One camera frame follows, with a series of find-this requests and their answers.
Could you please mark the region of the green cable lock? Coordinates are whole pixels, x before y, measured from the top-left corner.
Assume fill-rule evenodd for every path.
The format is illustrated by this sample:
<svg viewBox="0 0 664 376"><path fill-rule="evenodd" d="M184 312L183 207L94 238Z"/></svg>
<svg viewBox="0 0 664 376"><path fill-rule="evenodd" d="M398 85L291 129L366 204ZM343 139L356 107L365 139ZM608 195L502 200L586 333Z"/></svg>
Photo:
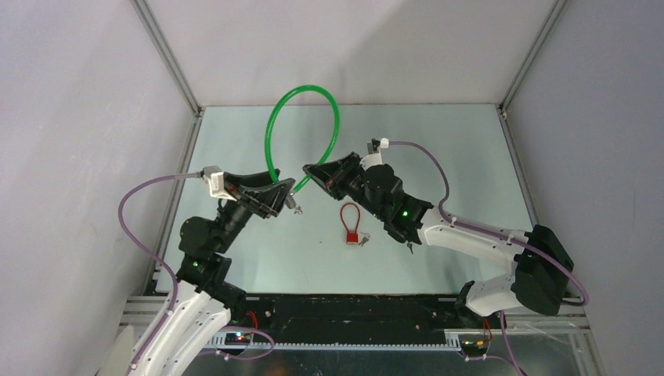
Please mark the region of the green cable lock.
<svg viewBox="0 0 664 376"><path fill-rule="evenodd" d="M322 105L295 106L299 96L313 94ZM322 163L330 160L341 133L341 110L337 100L319 85L300 85L277 101L272 109L263 140L267 171L277 180L276 163L286 158L288 170L294 171L295 161Z"/></svg>

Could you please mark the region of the red cable lock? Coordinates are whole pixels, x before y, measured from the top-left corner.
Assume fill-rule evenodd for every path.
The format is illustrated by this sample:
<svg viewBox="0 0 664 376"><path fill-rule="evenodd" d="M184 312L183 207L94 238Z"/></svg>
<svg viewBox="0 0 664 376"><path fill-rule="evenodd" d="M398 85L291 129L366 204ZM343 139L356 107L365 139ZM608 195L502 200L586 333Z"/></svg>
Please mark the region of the red cable lock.
<svg viewBox="0 0 664 376"><path fill-rule="evenodd" d="M348 220L346 218L346 213L352 212L354 215L353 220ZM361 219L361 211L357 204L352 202L343 203L340 208L339 216L341 224L345 230L345 243L347 245L358 245L359 244L359 224Z"/></svg>

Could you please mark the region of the keys of red lock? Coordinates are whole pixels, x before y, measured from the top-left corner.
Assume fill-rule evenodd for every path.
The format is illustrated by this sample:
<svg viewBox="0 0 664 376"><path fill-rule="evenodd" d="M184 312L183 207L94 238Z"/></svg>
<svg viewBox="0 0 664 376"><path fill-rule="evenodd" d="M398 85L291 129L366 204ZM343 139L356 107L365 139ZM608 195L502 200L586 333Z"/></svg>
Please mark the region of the keys of red lock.
<svg viewBox="0 0 664 376"><path fill-rule="evenodd" d="M370 241L371 235L369 233L359 233L358 235L358 246L363 247L368 241Z"/></svg>

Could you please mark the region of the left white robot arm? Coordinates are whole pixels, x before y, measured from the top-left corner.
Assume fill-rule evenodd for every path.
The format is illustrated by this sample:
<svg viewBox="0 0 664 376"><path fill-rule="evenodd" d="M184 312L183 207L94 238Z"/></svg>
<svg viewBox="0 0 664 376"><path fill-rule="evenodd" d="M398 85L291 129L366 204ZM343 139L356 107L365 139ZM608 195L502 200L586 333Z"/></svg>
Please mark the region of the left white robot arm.
<svg viewBox="0 0 664 376"><path fill-rule="evenodd" d="M211 197L217 199L214 219L194 216L179 230L179 250L183 253L179 270L174 271L160 256L142 244L128 228L124 209L128 199L151 184L184 179L201 179ZM246 320L246 293L226 281L230 249L250 219L277 217L295 181L280 180L268 172L235 175L217 166L200 172L166 175L148 180L127 192L117 209L118 221L127 236L171 279L172 289L132 349L126 375L180 375L213 334Z"/></svg>

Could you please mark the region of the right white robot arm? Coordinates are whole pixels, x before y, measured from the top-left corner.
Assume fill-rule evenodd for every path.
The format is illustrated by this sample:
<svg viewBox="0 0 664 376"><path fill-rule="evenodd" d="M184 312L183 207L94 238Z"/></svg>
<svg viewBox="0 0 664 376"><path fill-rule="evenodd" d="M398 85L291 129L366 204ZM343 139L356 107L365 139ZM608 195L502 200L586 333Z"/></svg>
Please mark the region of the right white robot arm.
<svg viewBox="0 0 664 376"><path fill-rule="evenodd" d="M501 267L503 275L462 288L455 315L463 326L476 327L495 312L518 307L559 313L574 264L551 229L506 230L460 219L407 194L388 164L367 167L356 153L303 170L332 198L349 197L378 218L399 243L449 248Z"/></svg>

